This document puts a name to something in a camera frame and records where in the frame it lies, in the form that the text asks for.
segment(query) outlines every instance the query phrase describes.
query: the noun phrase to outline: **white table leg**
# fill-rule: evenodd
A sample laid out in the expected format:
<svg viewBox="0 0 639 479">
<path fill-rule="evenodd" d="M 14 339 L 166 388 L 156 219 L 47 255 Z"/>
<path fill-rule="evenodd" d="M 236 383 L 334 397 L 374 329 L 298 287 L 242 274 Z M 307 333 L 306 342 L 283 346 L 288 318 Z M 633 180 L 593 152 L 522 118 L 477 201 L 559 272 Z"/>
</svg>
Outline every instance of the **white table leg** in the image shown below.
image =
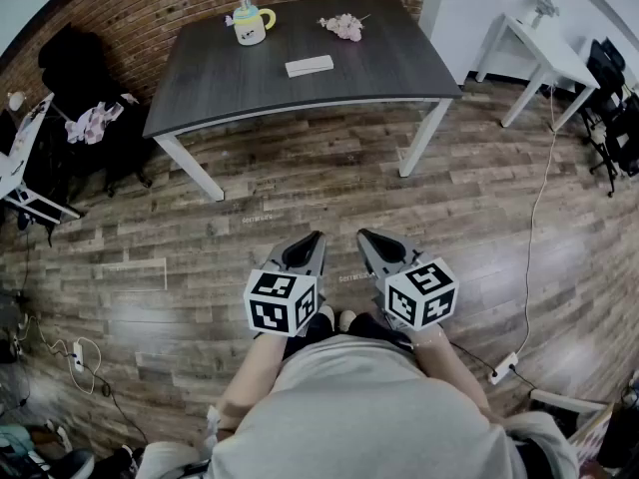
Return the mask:
<svg viewBox="0 0 639 479">
<path fill-rule="evenodd" d="M 512 107 L 510 107 L 510 110 L 508 110 L 508 113 L 501 120 L 501 126 L 503 126 L 504 128 L 508 128 L 508 126 L 510 126 L 512 121 L 514 121 L 515 117 L 519 115 L 519 112 L 523 110 L 523 107 L 525 107 L 528 104 L 528 102 L 535 95 L 539 87 L 541 87 L 541 84 L 543 83 L 543 79 L 546 77 L 546 75 L 548 75 L 548 73 L 550 73 L 550 71 L 548 71 L 546 67 L 543 66 L 542 64 L 539 64 L 539 67 L 535 70 L 534 74 L 532 75 L 532 78 L 530 79 L 530 82 L 528 83 L 528 87 L 526 87 L 526 90 L 523 91 L 523 94 L 519 96 L 517 101 L 515 101 L 515 104 Z"/>
<path fill-rule="evenodd" d="M 224 200 L 223 190 L 211 179 L 184 146 L 180 144 L 180 141 L 175 135 L 159 135 L 158 137 L 154 137 L 154 139 L 214 201 Z"/>
<path fill-rule="evenodd" d="M 49 217 L 48 215 L 45 215 L 44 213 L 40 213 L 39 211 L 34 210 L 33 208 L 30 208 L 29 206 L 26 206 L 23 203 L 20 203 L 19 201 L 13 199 L 12 197 L 5 196 L 4 200 L 10 202 L 11 204 L 13 204 L 15 206 L 17 206 L 21 210 L 24 210 L 25 212 L 30 213 L 31 215 L 35 215 L 36 217 L 41 217 L 41 218 L 43 218 L 45 220 L 48 220 L 49 222 L 53 222 L 54 224 L 59 224 L 60 223 L 59 220 L 56 220 L 53 217 Z"/>
<path fill-rule="evenodd" d="M 446 110 L 448 110 L 451 101 L 451 99 L 439 100 L 437 106 L 421 121 L 406 156 L 399 164 L 399 175 L 403 178 L 409 176 L 414 169 L 417 160 L 419 160 L 428 142 L 430 142 L 432 134 L 437 129 L 437 126 L 439 126 L 441 118 L 446 113 Z"/>
<path fill-rule="evenodd" d="M 492 57 L 492 54 L 497 49 L 497 45 L 499 44 L 499 41 L 501 41 L 501 37 L 503 36 L 503 33 L 506 31 L 507 26 L 508 25 L 506 24 L 506 18 L 504 17 L 501 22 L 501 25 L 499 25 L 499 30 L 497 31 L 497 35 L 495 36 L 494 41 L 488 47 L 488 49 L 486 50 L 486 53 L 483 54 L 481 62 L 479 63 L 477 76 L 475 76 L 475 80 L 477 82 L 483 82 L 483 79 L 486 78 L 486 74 L 488 73 L 488 66 L 490 64 L 490 57 Z"/>
<path fill-rule="evenodd" d="M 572 117 L 572 114 L 579 110 L 581 105 L 584 104 L 584 102 L 590 97 L 594 90 L 594 87 L 586 87 L 583 91 L 581 91 L 581 94 L 577 96 L 577 99 L 575 99 L 575 101 L 572 102 L 572 105 L 570 105 L 566 109 L 566 111 L 561 114 L 559 120 L 552 127 L 552 131 L 556 132 L 559 128 L 566 124 L 566 121 Z"/>
<path fill-rule="evenodd" d="M 53 201 L 50 201 L 46 197 L 42 197 L 40 194 L 37 194 L 33 190 L 29 190 L 24 184 L 18 190 L 26 193 L 27 196 L 29 197 L 28 202 L 25 204 L 31 204 L 33 201 L 42 201 L 43 203 L 48 204 L 52 208 L 55 208 L 56 210 L 62 213 L 66 213 L 67 215 L 70 215 L 71 217 L 75 219 L 78 219 L 80 217 L 79 213 L 74 212 L 73 210 L 70 210 L 69 208 L 65 208 L 64 206 L 60 206 L 59 204 L 56 204 Z"/>
</svg>

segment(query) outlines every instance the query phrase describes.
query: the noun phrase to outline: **white cable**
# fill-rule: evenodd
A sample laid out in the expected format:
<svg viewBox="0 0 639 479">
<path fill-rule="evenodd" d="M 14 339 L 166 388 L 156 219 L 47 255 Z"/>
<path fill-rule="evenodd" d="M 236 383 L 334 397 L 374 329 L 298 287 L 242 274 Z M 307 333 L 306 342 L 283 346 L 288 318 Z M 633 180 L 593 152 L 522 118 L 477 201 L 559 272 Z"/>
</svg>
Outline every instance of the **white cable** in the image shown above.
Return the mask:
<svg viewBox="0 0 639 479">
<path fill-rule="evenodd" d="M 537 211 L 537 204 L 539 204 L 539 200 L 541 199 L 541 194 L 543 194 L 543 189 L 546 188 L 546 183 L 548 182 L 548 171 L 550 170 L 550 164 L 552 162 L 552 150 L 555 147 L 555 142 L 557 140 L 557 132 L 555 130 L 555 114 L 552 108 L 552 94 L 555 92 L 554 86 L 550 88 L 550 119 L 552 120 L 552 145 L 550 146 L 550 154 L 548 155 L 548 164 L 546 165 L 546 172 L 543 175 L 543 184 L 541 185 L 541 190 L 539 191 L 539 195 L 537 196 L 537 200 L 532 207 L 532 215 L 530 217 L 530 240 L 528 241 L 528 264 L 526 266 L 526 303 L 523 308 L 523 314 L 526 318 L 526 337 L 523 339 L 523 342 L 519 346 L 519 349 L 515 352 L 515 354 L 521 353 L 521 350 L 524 348 L 526 343 L 528 342 L 528 338 L 530 337 L 530 318 L 528 317 L 528 299 L 530 298 L 530 284 L 528 282 L 528 275 L 530 274 L 530 256 L 532 254 L 532 238 L 535 228 L 535 212 Z"/>
<path fill-rule="evenodd" d="M 92 376 L 92 380 L 91 380 L 91 390 L 85 390 L 84 388 L 82 388 L 80 385 L 78 385 L 78 382 L 76 381 L 75 376 L 73 375 L 73 368 L 71 367 L 71 363 L 73 362 L 73 355 L 71 353 L 69 353 L 69 350 L 67 349 L 67 345 L 64 343 L 64 340 L 62 339 L 58 339 L 54 342 L 53 346 L 49 345 L 49 343 L 47 342 L 47 339 L 44 338 L 44 334 L 42 333 L 42 328 L 40 327 L 40 321 L 39 319 L 32 315 L 31 317 L 29 317 L 29 320 L 27 321 L 27 326 L 25 328 L 25 333 L 22 337 L 18 338 L 19 341 L 22 341 L 24 339 L 27 338 L 27 335 L 29 334 L 29 327 L 31 325 L 31 319 L 35 319 L 36 320 L 36 324 L 38 325 L 38 331 L 40 332 L 40 338 L 42 339 L 42 342 L 45 343 L 45 345 L 49 348 L 50 351 L 53 351 L 55 349 L 55 347 L 58 344 L 62 344 L 62 347 L 64 349 L 64 356 L 67 358 L 67 363 L 69 365 L 69 374 L 71 374 L 71 380 L 73 381 L 73 384 L 78 387 L 79 390 L 81 390 L 82 392 L 84 392 L 85 394 L 91 395 L 93 394 L 93 391 L 95 389 L 96 386 L 96 373 L 98 372 L 98 369 L 100 368 L 100 365 L 102 364 L 102 353 L 100 351 L 100 348 L 98 347 L 98 344 L 96 344 L 93 340 L 88 339 L 86 337 L 78 337 L 78 339 L 76 340 L 76 342 L 80 342 L 81 340 L 86 340 L 87 342 L 91 342 L 96 349 L 98 350 L 98 365 L 95 369 L 93 369 L 93 374 Z"/>
</svg>

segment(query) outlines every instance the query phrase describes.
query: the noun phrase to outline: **laminate floor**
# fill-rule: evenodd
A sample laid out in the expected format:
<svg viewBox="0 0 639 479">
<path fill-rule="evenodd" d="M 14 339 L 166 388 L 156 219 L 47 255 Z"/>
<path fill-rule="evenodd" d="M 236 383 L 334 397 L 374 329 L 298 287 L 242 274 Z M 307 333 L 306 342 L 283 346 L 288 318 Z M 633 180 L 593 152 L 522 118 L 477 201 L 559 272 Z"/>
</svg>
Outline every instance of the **laminate floor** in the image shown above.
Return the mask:
<svg viewBox="0 0 639 479">
<path fill-rule="evenodd" d="M 468 81 L 411 177 L 397 174 L 420 107 L 378 105 L 311 110 L 200 130 L 184 143 L 227 194 L 212 204 L 157 152 L 145 190 L 134 177 L 101 192 L 103 174 L 81 187 L 49 247 L 31 228 L 27 310 L 50 343 L 80 336 L 102 351 L 99 374 L 151 440 L 197 443 L 208 406 L 251 343 L 242 302 L 249 271 L 272 246 L 320 230 L 328 237 L 326 296 L 336 309 L 371 310 L 372 281 L 355 245 L 362 227 L 406 234 L 441 255 L 461 280 L 457 311 L 444 326 L 458 344 L 495 364 L 522 342 L 531 209 L 552 135 L 540 95 L 505 130 L 499 119 L 522 87 Z M 567 105 L 555 101 L 555 115 Z M 539 387 L 611 400 L 637 359 L 639 193 L 605 172 L 581 144 L 573 118 L 558 134 L 536 214 L 530 269 L 530 339 L 518 370 Z M 0 280 L 19 288 L 27 237 L 10 218 L 0 236 Z M 85 342 L 85 361 L 96 352 Z M 71 382 L 32 325 L 25 340 L 31 397 L 5 421 L 65 425 L 98 455 L 140 444 L 110 399 Z M 487 370 L 466 355 L 484 381 Z M 83 388 L 89 374 L 76 374 Z M 24 372 L 2 366 L 5 403 L 24 395 Z M 511 413 L 529 386 L 510 377 L 486 386 L 497 412 Z"/>
</svg>

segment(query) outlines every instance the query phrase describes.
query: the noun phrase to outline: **table top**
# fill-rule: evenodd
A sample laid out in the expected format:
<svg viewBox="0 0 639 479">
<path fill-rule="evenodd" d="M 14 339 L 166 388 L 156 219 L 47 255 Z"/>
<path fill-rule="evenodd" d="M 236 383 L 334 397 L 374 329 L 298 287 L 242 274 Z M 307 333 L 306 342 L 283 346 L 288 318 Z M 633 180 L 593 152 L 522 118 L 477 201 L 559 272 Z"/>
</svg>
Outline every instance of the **table top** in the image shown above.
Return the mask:
<svg viewBox="0 0 639 479">
<path fill-rule="evenodd" d="M 357 100 L 460 98 L 461 91 L 398 0 L 298 0 L 269 6 L 267 38 L 238 43 L 222 16 L 186 25 L 173 45 L 146 138 L 249 114 Z M 340 39 L 318 20 L 350 13 L 362 39 Z M 289 78 L 286 62 L 330 55 L 334 68 Z"/>
<path fill-rule="evenodd" d="M 599 84 L 570 45 L 559 35 L 544 29 L 534 29 L 512 16 L 506 15 L 506 23 L 516 36 L 530 49 L 537 60 L 545 62 L 553 71 L 588 87 Z"/>
<path fill-rule="evenodd" d="M 0 199 L 9 195 L 18 188 L 20 183 L 22 183 L 22 177 L 24 176 L 24 171 L 27 168 L 27 162 L 29 161 L 29 156 L 31 156 L 31 150 L 33 149 L 33 145 L 38 137 L 40 126 L 42 126 L 44 118 L 49 111 L 49 107 L 53 101 L 53 96 L 53 93 L 49 94 L 49 96 L 38 103 L 38 105 L 36 105 L 36 107 L 34 107 L 34 109 L 32 109 L 32 111 L 29 112 L 22 120 L 22 124 L 18 129 L 16 138 L 13 140 L 13 145 L 11 146 L 11 151 L 9 152 L 9 158 L 13 161 L 17 169 L 11 173 L 1 173 Z M 42 105 L 42 107 L 39 109 L 32 121 L 30 119 L 31 114 L 40 105 Z"/>
</svg>

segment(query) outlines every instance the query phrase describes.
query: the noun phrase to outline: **pink cloth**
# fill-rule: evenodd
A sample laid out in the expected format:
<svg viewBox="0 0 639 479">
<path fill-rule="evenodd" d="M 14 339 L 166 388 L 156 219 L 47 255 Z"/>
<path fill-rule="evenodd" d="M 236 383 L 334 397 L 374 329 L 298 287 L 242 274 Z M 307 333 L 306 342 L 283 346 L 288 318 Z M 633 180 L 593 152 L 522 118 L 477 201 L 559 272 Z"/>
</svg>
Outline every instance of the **pink cloth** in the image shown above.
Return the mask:
<svg viewBox="0 0 639 479">
<path fill-rule="evenodd" d="M 87 110 L 80 116 L 77 123 L 67 121 L 64 125 L 67 130 L 67 142 L 86 142 L 97 144 L 104 138 L 107 126 L 118 119 L 124 111 L 124 107 L 116 103 L 109 110 L 105 109 L 105 103 L 100 102 L 97 107 Z"/>
</svg>

